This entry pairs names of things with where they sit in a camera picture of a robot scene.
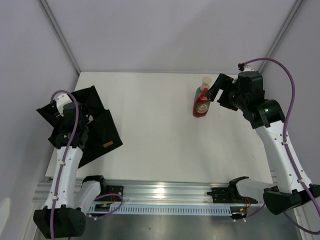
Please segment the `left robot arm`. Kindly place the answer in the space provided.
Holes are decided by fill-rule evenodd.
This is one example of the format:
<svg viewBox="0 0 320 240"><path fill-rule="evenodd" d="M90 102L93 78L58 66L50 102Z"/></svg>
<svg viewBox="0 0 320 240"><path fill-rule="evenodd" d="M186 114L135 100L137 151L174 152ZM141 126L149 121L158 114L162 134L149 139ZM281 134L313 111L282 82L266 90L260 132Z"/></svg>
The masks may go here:
<svg viewBox="0 0 320 240"><path fill-rule="evenodd" d="M46 239L80 237L85 230L86 214L96 199L108 195L102 175L87 176L75 194L76 175L88 140L88 118L79 103L62 107L62 122L56 138L57 162L49 195L33 221Z"/></svg>

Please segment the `red dish soap bottle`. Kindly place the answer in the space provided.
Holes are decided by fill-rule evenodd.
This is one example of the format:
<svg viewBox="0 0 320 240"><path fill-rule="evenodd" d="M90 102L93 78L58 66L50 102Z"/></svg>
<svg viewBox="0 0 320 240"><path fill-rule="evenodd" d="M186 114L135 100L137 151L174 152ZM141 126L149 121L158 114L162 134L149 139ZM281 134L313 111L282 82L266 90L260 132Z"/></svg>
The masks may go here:
<svg viewBox="0 0 320 240"><path fill-rule="evenodd" d="M208 91L208 88L205 87L203 90L199 89L199 92L195 95L192 114L196 118L204 117L209 110L211 102L205 96L207 91Z"/></svg>

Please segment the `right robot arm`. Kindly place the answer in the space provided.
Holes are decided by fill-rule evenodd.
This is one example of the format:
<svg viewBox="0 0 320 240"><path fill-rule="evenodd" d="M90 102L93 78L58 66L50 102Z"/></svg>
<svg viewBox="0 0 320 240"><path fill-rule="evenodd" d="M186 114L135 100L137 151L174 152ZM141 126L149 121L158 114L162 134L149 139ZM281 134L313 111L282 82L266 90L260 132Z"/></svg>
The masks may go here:
<svg viewBox="0 0 320 240"><path fill-rule="evenodd" d="M265 98L263 77L257 71L242 71L237 79L219 74L206 97L212 102L222 91L220 106L237 111L250 122L260 137L267 160L273 167L276 183L256 181L241 176L229 181L228 198L239 203L245 197L265 203L274 215L300 207L320 196L320 186L313 184L302 168L288 132L280 104Z"/></svg>

